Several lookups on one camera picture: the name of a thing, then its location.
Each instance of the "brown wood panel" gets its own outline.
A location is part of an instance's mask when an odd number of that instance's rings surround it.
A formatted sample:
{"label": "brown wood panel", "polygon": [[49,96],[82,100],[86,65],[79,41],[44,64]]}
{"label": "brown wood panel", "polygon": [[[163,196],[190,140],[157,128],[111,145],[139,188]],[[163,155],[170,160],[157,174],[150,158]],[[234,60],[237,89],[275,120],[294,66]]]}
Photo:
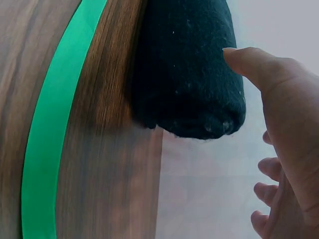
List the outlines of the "brown wood panel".
{"label": "brown wood panel", "polygon": [[0,238],[20,238],[24,152],[46,71],[79,0],[0,0]]}
{"label": "brown wood panel", "polygon": [[[79,0],[0,0],[0,238],[21,238],[24,152],[43,79]],[[64,143],[58,238],[155,235],[162,131],[124,96],[144,3],[109,0],[82,69]]]}
{"label": "brown wood panel", "polygon": [[61,239],[155,238],[162,130],[132,123],[125,97],[142,8],[109,0],[87,56],[60,168]]}

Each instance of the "green stripe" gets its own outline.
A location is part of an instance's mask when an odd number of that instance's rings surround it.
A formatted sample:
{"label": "green stripe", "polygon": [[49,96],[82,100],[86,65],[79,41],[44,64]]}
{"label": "green stripe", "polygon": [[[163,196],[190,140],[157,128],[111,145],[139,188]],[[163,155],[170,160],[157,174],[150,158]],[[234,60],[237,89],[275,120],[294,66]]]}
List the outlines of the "green stripe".
{"label": "green stripe", "polygon": [[53,56],[29,133],[21,189],[24,239],[56,239],[59,166],[72,101],[107,0],[82,0]]}

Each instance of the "dark knit fabric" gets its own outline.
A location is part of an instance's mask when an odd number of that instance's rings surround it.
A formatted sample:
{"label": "dark knit fabric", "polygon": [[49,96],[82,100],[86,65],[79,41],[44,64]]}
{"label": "dark knit fabric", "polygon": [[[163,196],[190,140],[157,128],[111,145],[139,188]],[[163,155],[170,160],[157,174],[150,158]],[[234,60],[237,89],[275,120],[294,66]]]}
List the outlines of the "dark knit fabric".
{"label": "dark knit fabric", "polygon": [[236,47],[226,0],[148,0],[132,81],[137,119],[179,137],[236,132],[246,113],[243,80],[223,47]]}

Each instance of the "skin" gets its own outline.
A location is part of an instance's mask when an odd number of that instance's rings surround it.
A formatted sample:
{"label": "skin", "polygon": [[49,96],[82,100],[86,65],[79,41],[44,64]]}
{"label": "skin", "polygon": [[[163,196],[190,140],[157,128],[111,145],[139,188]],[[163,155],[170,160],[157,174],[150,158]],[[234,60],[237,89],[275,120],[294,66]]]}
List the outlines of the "skin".
{"label": "skin", "polygon": [[225,48],[224,58],[260,90],[267,126],[263,139],[278,156],[258,164],[279,185],[255,185],[271,211],[255,211],[253,228],[264,239],[319,238],[319,77],[296,60],[257,48]]}

